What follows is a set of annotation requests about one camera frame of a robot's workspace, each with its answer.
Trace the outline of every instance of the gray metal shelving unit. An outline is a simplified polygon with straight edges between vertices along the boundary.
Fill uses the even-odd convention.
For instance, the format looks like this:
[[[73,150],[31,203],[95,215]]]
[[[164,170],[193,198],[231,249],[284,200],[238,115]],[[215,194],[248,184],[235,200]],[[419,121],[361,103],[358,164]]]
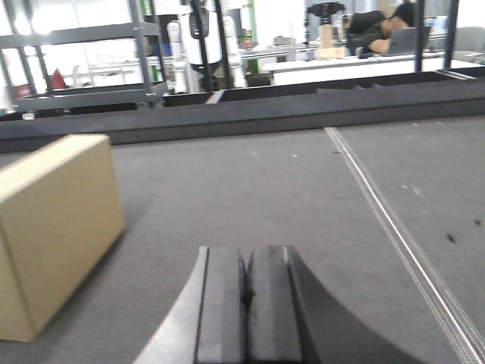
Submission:
[[[16,112],[28,112],[37,110],[46,110],[53,108],[75,108],[98,105],[113,105],[121,103],[136,103],[153,106],[161,100],[167,92],[166,77],[164,72],[163,58],[160,55],[159,63],[162,75],[161,82],[152,82],[149,74],[147,62],[147,53],[143,43],[146,36],[156,36],[161,47],[161,33],[158,18],[154,17],[154,23],[148,23],[142,20],[142,11],[139,0],[127,0],[130,6],[132,22],[125,24],[112,24],[97,27],[80,27],[76,29],[55,30],[49,34],[38,34],[33,32],[32,26],[32,6],[30,0],[23,0],[23,6],[27,19],[30,23],[32,33],[30,35],[21,35],[14,24],[15,11],[12,0],[3,0],[7,12],[8,21],[12,29],[12,34],[0,36],[0,63],[5,74],[8,92],[12,99],[14,110]],[[155,14],[155,4],[149,0],[150,9]],[[41,46],[44,45],[63,45],[78,42],[95,42],[107,39],[135,39],[137,54],[139,57],[139,66],[142,72],[142,83],[130,85],[116,85],[93,87],[88,89],[52,89],[50,78],[45,67],[44,57]],[[47,91],[39,94],[33,83],[32,72],[28,64],[24,47],[31,46],[36,50],[42,75],[47,85]],[[22,62],[23,71],[26,75],[30,87],[31,96],[19,98],[15,87],[11,81],[8,72],[7,62],[3,55],[3,49],[17,49]]]

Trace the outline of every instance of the red object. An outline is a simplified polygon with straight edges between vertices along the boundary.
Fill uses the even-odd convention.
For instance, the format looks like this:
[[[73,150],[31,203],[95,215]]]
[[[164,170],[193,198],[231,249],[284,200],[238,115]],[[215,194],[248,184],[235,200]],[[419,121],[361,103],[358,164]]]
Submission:
[[[17,91],[17,97],[19,99],[22,99],[23,97],[28,97],[28,96],[32,95],[32,93],[30,92],[30,87],[27,84],[15,86],[15,90]]]
[[[69,88],[68,85],[64,82],[64,78],[61,75],[61,72],[59,72],[59,69],[56,68],[54,73],[51,76],[51,82],[52,82],[52,89],[67,89]]]

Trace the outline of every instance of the person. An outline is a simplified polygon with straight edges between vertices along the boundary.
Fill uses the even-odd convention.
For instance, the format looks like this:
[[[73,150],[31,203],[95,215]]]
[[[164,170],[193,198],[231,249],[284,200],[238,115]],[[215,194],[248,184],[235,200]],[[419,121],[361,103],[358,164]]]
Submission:
[[[393,30],[409,28],[414,25],[415,3],[405,2],[394,11],[392,17],[372,25],[367,30],[362,42],[362,53],[387,53],[389,51],[390,37]]]

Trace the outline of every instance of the gray floor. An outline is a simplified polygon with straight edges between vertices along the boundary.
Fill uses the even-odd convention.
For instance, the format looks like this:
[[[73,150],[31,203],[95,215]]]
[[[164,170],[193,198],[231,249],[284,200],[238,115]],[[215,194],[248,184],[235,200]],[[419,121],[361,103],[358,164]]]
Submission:
[[[485,127],[482,118],[442,122],[341,131],[483,333],[484,239],[474,220],[485,220]],[[390,343],[423,362],[458,363],[335,151],[323,130],[114,147],[126,234],[38,340],[0,342],[0,362],[128,364],[177,298],[198,246],[248,256],[291,244]],[[0,165],[19,156],[0,155]]]

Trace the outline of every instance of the laptop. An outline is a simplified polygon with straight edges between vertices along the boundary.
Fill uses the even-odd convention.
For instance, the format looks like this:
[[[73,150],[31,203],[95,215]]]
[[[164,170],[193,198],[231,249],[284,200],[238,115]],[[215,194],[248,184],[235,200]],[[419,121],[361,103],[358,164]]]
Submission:
[[[431,27],[424,27],[423,49],[426,49],[427,39]],[[384,56],[413,55],[416,52],[417,28],[404,28],[393,30],[389,51]]]

